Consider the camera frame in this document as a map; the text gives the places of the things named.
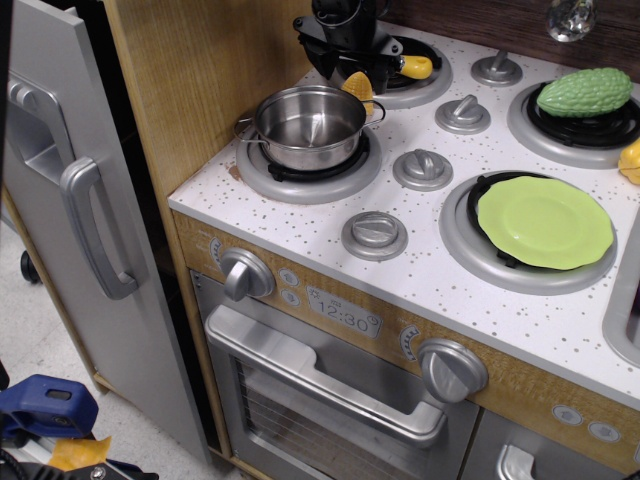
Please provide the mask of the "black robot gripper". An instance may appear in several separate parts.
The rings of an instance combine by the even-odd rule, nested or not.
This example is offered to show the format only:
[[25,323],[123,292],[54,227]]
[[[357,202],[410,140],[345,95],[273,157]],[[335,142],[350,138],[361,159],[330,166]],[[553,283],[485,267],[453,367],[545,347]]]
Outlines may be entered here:
[[307,58],[329,80],[340,53],[375,55],[367,76],[376,94],[402,69],[403,46],[378,24],[375,1],[312,1],[312,14],[293,21]]

